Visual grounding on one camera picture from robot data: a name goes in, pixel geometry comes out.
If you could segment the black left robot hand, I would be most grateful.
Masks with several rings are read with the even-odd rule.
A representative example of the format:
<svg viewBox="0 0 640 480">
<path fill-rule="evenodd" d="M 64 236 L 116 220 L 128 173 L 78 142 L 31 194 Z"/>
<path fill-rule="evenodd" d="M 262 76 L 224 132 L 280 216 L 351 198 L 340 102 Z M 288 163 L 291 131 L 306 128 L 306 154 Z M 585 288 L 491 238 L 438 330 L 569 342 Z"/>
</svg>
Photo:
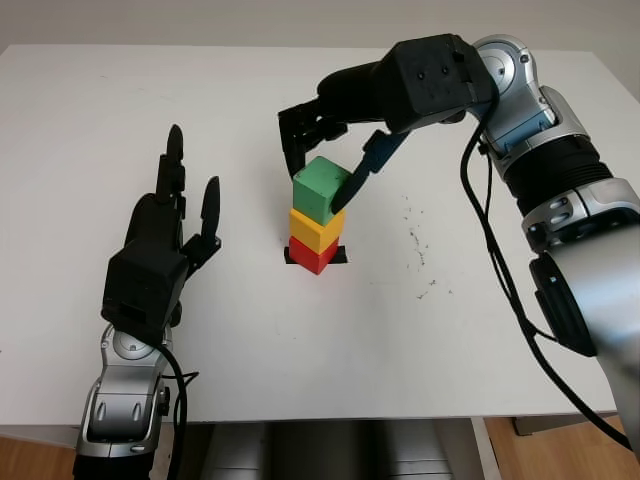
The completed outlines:
<svg viewBox="0 0 640 480">
<path fill-rule="evenodd" d="M 135 317 L 156 328 L 172 321 L 184 283 L 222 246 L 217 236 L 221 192 L 217 176 L 209 179 L 202 201 L 201 231 L 183 240 L 186 216 L 186 168 L 183 165 L 182 129 L 174 124 L 166 152 L 160 155 L 155 190 L 143 195 L 134 207 L 125 243 L 136 244 L 142 256 L 136 262 L 151 278 L 136 287 L 128 305 Z"/>
</svg>

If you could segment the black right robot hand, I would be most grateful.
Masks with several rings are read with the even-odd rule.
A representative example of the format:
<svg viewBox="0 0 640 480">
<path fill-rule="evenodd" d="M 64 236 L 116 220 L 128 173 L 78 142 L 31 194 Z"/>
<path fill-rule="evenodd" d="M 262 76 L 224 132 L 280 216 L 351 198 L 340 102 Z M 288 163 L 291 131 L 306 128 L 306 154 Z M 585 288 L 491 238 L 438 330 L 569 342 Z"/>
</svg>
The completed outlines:
<svg viewBox="0 0 640 480">
<path fill-rule="evenodd" d="M 335 193 L 330 209 L 344 208 L 379 172 L 406 139 L 411 123 L 411 103 L 401 75 L 372 62 L 339 70 L 324 78 L 317 97 L 278 113 L 282 150 L 291 177 L 306 165 L 305 156 L 323 141 L 346 134 L 355 123 L 383 122 L 388 131 L 377 130 L 365 143 L 364 155 L 353 173 Z"/>
</svg>

